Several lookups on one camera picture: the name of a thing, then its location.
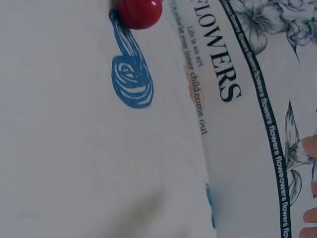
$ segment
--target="finger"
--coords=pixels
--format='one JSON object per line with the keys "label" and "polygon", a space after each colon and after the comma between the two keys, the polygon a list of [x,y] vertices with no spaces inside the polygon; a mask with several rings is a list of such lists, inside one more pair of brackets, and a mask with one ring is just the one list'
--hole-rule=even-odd
{"label": "finger", "polygon": [[311,156],[317,159],[317,136],[309,136],[303,140],[303,148]]}
{"label": "finger", "polygon": [[312,185],[312,193],[313,195],[317,195],[317,182],[314,182]]}
{"label": "finger", "polygon": [[308,223],[317,222],[317,208],[313,208],[305,212],[303,215],[303,220],[304,222]]}
{"label": "finger", "polygon": [[300,238],[316,238],[317,237],[317,227],[303,228],[299,233]]}

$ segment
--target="leaf illustration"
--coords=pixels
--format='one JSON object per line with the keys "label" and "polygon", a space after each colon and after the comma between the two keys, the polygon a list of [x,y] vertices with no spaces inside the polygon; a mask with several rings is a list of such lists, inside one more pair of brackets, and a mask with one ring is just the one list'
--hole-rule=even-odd
{"label": "leaf illustration", "polygon": [[313,162],[313,168],[312,168],[312,185],[314,182],[317,181],[317,160],[314,160]]}
{"label": "leaf illustration", "polygon": [[302,178],[296,170],[291,170],[289,173],[291,173],[292,181],[289,183],[288,190],[290,204],[292,205],[296,201],[302,190]]}
{"label": "leaf illustration", "polygon": [[289,24],[289,27],[287,29],[287,32],[286,32],[286,38],[287,38],[287,41],[288,43],[290,44],[290,46],[292,47],[296,57],[297,57],[297,60],[299,62],[299,58],[298,58],[298,55],[297,55],[297,52],[296,52],[296,47],[297,47],[297,44],[295,41],[293,41],[293,39],[291,38],[292,36],[295,35],[295,31],[294,29],[296,28],[297,26],[294,24],[294,23],[290,23]]}
{"label": "leaf illustration", "polygon": [[286,168],[290,168],[296,163],[296,161],[290,156],[289,150],[300,140],[291,102],[288,104],[288,109],[285,116],[285,134],[285,164]]}

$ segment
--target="white surface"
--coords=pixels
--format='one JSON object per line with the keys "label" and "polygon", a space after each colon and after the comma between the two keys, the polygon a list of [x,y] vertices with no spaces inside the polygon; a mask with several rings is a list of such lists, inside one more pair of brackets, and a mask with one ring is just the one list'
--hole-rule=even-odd
{"label": "white surface", "polygon": [[[297,59],[287,40],[287,35],[292,33],[290,26],[283,28],[283,24],[291,22],[287,16],[290,12],[283,5],[286,4],[284,1],[223,0],[224,7],[218,0],[170,2],[175,7],[175,16],[181,17],[180,22],[185,29],[181,35],[185,37],[188,48],[193,49],[194,41],[204,63],[204,66],[198,67],[192,50],[190,54],[194,69],[190,73],[195,72],[200,81],[201,90],[195,94],[195,98],[201,99],[204,115],[200,119],[205,121],[208,131],[203,134],[203,147],[210,176],[217,237],[298,237],[303,227],[316,226],[305,224],[303,214],[317,206],[317,199],[311,193],[312,168],[317,158],[309,158],[301,148],[301,140],[316,134],[317,128],[317,51],[313,44],[317,40],[316,35],[309,28],[311,31],[305,35],[307,40],[303,42],[305,38],[299,36],[304,33],[305,26],[295,22],[299,28],[297,32],[293,32],[294,42],[298,41]],[[228,2],[236,6],[234,10],[230,10]],[[312,20],[313,16],[317,17],[317,8],[314,5],[305,1],[302,10],[306,11],[297,11],[293,15],[299,22],[305,19],[305,22],[316,27],[316,19]],[[236,24],[231,24],[230,19],[235,19]],[[187,27],[195,31],[195,36],[190,36]],[[247,45],[247,50],[238,43],[241,35],[244,37],[243,33],[246,40],[241,45]],[[267,44],[262,44],[265,48],[252,58],[253,61],[250,60],[250,69],[248,59],[243,53],[252,53],[248,49],[249,44],[254,48],[261,46],[258,39],[262,43],[266,40]],[[227,76],[233,79],[231,67],[235,70],[236,78],[226,79],[220,85],[225,87],[222,96],[229,95],[227,89],[233,83],[239,85],[241,95],[238,96],[239,90],[235,88],[232,100],[224,102],[220,98],[219,89],[219,82],[224,77],[219,72],[229,69]],[[252,74],[256,75],[260,71],[265,84],[259,84],[255,77],[255,85]],[[261,96],[260,91],[265,87],[267,95]],[[260,100],[270,100],[272,110],[267,109],[265,116],[262,116],[261,108],[265,109],[266,103],[259,103],[257,95]],[[292,116],[287,117],[290,104],[293,112]],[[276,130],[273,130],[272,139],[272,135],[268,137],[265,126],[274,125],[274,122],[267,122],[269,120],[266,119],[272,119],[273,115]],[[274,136],[278,137],[278,134],[280,141],[274,141]],[[270,145],[274,147],[279,142],[281,147],[271,152]],[[284,157],[280,159],[284,162],[281,173],[274,170],[274,165],[278,166],[279,156]],[[293,165],[298,166],[293,167],[289,163],[291,166],[286,167],[285,158],[290,158]],[[297,161],[304,161],[306,164],[297,164]],[[301,190],[299,186],[296,189],[291,187],[300,184],[298,177],[297,182],[293,180],[292,173],[296,172],[301,178]],[[297,200],[289,206],[292,201],[289,199],[287,206],[290,211],[282,210],[280,213],[280,201],[283,204],[287,201],[279,199],[279,193],[283,192],[294,194],[293,197]],[[283,220],[281,225],[280,219],[284,214],[289,216],[289,220]]]}
{"label": "white surface", "polygon": [[155,89],[142,110],[114,92],[111,60],[120,50],[108,11],[106,0],[0,3],[2,237],[212,236],[170,11],[164,6],[157,25],[133,32]]}

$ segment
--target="red ball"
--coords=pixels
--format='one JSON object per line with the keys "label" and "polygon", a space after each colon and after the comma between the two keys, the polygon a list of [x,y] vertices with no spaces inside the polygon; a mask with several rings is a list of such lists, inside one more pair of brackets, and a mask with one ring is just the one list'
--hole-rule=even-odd
{"label": "red ball", "polygon": [[117,11],[120,21],[131,29],[153,26],[162,15],[161,0],[119,0]]}

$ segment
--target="blue scribble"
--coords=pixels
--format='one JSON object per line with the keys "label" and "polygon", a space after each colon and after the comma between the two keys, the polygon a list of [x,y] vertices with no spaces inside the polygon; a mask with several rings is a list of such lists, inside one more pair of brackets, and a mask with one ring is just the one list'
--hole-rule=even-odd
{"label": "blue scribble", "polygon": [[211,200],[211,192],[210,192],[210,186],[208,183],[206,183],[206,194],[207,194],[207,198],[211,207],[211,223],[212,223],[212,227],[214,229],[216,229],[216,224],[215,224],[215,220],[214,220],[214,214],[213,214],[213,210],[212,210],[212,200]]}
{"label": "blue scribble", "polygon": [[153,81],[141,53],[129,29],[117,18],[116,10],[109,11],[114,36],[122,52],[112,59],[112,84],[118,97],[132,108],[146,108],[153,99]]}

